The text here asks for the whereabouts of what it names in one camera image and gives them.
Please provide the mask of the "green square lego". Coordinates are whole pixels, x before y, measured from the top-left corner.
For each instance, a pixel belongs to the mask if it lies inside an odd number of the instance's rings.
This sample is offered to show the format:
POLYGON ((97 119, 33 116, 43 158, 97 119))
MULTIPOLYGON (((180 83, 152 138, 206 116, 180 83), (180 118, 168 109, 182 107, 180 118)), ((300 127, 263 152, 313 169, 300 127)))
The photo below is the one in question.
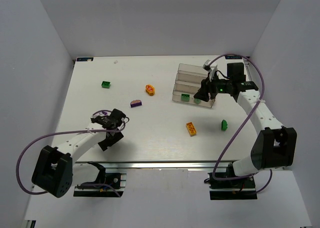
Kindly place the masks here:
POLYGON ((180 100, 182 102, 189 102, 190 101, 190 95, 189 94, 185 94, 185 93, 182 93, 181 96, 180 96, 180 100))

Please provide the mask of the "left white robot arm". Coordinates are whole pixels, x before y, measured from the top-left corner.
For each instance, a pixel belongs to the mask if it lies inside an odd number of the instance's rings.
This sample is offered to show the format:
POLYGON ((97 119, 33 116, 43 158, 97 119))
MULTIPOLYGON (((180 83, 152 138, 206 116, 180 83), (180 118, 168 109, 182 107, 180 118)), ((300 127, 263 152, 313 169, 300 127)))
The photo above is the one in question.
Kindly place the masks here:
POLYGON ((113 187, 106 183, 103 165, 96 161, 86 164, 76 162, 93 147, 106 151, 120 141, 128 120, 118 109, 97 111, 85 129, 72 132, 72 138, 58 146, 47 145, 41 149, 31 182, 40 187, 43 193, 56 198, 64 196, 72 186, 106 187, 112 190, 113 187))

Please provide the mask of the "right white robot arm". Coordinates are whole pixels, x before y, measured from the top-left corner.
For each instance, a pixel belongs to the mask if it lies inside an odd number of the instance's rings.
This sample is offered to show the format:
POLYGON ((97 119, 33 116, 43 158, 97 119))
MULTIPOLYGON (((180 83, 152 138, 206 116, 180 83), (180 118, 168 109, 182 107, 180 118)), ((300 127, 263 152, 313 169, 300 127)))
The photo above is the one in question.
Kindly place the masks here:
POLYGON ((203 68, 208 72, 193 96, 204 102, 218 94, 229 94, 242 107, 257 133, 250 154, 234 161, 228 168, 229 178, 245 177, 260 170, 289 167, 293 164, 297 132, 285 127, 262 101, 262 94, 253 81, 246 79, 242 62, 227 64, 227 76, 219 78, 218 66, 207 61, 203 68))

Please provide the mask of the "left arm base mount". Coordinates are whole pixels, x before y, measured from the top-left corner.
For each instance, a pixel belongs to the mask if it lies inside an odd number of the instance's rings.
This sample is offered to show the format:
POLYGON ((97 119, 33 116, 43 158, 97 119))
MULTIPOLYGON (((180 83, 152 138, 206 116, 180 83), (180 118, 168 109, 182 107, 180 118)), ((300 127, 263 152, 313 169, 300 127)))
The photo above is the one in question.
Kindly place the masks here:
POLYGON ((97 162, 77 163, 72 170, 73 196, 83 198, 120 198, 127 174, 97 162))

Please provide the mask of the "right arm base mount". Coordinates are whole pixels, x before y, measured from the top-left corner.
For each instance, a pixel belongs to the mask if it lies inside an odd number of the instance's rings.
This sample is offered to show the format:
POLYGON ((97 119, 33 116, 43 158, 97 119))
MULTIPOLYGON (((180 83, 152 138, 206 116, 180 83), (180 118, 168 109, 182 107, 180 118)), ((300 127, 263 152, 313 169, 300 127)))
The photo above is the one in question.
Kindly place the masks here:
POLYGON ((256 184, 253 176, 235 180, 216 180, 213 173, 203 181, 209 185, 209 195, 212 201, 227 200, 257 200, 256 184))

